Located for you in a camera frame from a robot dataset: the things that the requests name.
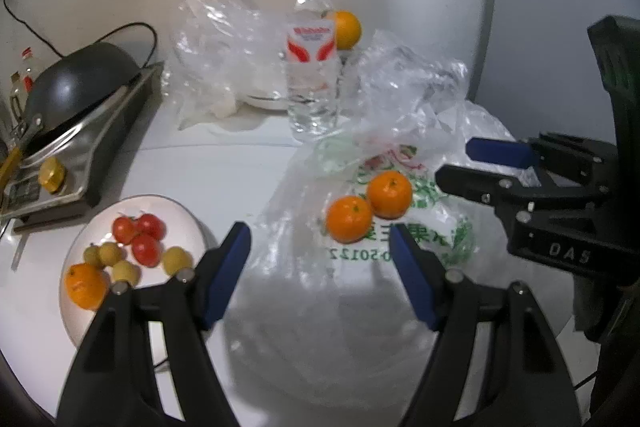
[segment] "yellow fruit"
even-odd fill
[[[335,12],[331,18],[335,20],[335,42],[338,49],[352,49],[362,36],[358,18],[351,12]]]
[[[180,247],[171,247],[162,254],[162,268],[169,277],[174,276],[182,268],[193,267],[191,255]]]
[[[140,282],[140,267],[131,264],[129,261],[118,261],[113,265],[111,276],[113,277],[113,282],[126,281],[132,288],[135,288]]]
[[[113,266],[124,259],[124,252],[117,243],[102,243],[100,245],[100,261],[105,266]]]
[[[65,274],[66,294],[84,310],[97,310],[108,287],[105,273],[87,263],[74,264]]]
[[[95,266],[98,270],[104,268],[104,264],[100,260],[100,248],[93,244],[84,249],[82,252],[82,258],[85,263]]]

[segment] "blue gripper pad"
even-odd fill
[[[538,156],[523,142],[472,138],[466,143],[466,155],[473,161],[528,169],[538,164]]]
[[[418,247],[404,225],[391,226],[389,252],[415,316],[439,331],[444,322],[438,309],[444,299],[444,267],[433,252]]]
[[[210,329],[225,314],[238,278],[251,251],[251,230],[245,223],[236,223],[218,248],[225,256],[209,285],[204,322]]]

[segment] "gas stove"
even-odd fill
[[[7,185],[0,220],[18,218],[14,231],[30,232],[83,216],[98,204],[102,182],[161,71],[162,64],[143,69],[127,86],[29,151]],[[66,171],[54,194],[38,181],[40,167],[52,157]]]

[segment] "water bottle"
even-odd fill
[[[296,0],[287,27],[289,123],[305,141],[331,131],[337,120],[338,55],[329,0]]]

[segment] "brass knob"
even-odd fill
[[[38,172],[38,183],[46,188],[51,194],[60,190],[65,181],[66,169],[55,156],[44,160]]]

